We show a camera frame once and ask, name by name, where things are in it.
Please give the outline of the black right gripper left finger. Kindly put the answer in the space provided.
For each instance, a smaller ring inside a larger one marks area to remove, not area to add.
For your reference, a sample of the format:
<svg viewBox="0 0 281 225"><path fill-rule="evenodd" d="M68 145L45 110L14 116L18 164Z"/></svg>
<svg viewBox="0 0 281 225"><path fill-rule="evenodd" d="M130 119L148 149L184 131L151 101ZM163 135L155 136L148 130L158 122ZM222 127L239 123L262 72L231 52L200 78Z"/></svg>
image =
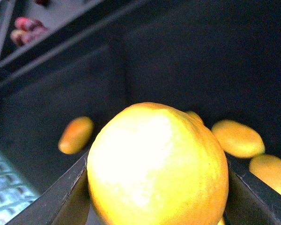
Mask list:
<svg viewBox="0 0 281 225"><path fill-rule="evenodd" d="M9 225L84 225L90 209L85 153Z"/></svg>

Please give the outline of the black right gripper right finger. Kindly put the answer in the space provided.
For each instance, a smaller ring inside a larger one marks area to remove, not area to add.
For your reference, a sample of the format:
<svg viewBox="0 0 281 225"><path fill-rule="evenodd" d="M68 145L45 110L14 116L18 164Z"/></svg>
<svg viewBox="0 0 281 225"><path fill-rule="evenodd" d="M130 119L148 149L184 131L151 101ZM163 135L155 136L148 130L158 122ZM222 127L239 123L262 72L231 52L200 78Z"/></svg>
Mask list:
<svg viewBox="0 0 281 225"><path fill-rule="evenodd" d="M228 225L281 225L281 195L261 181L238 158L226 154L229 195L224 212Z"/></svg>

